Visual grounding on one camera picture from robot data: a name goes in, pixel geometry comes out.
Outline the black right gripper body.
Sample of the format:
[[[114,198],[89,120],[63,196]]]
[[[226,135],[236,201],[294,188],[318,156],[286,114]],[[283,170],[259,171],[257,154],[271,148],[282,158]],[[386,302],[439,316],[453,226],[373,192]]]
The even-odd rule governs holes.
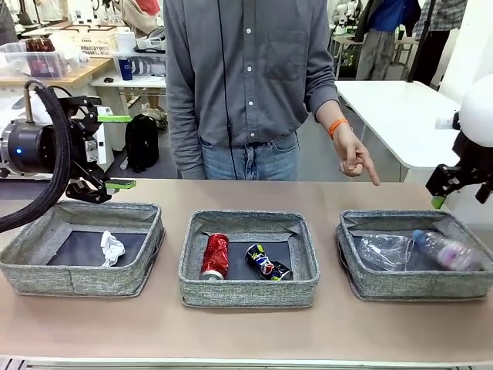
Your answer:
[[[452,149],[459,157],[456,164],[459,183],[492,183],[491,147],[480,146],[460,132]]]

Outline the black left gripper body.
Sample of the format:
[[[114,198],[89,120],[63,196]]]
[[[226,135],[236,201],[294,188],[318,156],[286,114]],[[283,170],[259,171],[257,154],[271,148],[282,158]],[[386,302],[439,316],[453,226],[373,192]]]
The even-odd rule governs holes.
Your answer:
[[[7,125],[7,166],[18,174],[53,174],[58,167],[81,174],[88,166],[88,147],[96,145],[94,134],[81,133],[69,123],[59,140],[51,123],[13,120]]]

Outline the person's left hand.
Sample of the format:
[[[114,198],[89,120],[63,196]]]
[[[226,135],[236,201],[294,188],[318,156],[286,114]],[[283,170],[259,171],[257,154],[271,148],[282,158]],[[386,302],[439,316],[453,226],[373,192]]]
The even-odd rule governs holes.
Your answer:
[[[367,147],[347,123],[342,123],[335,129],[333,142],[340,157],[341,173],[348,177],[359,177],[366,170],[372,184],[380,185],[379,176]]]

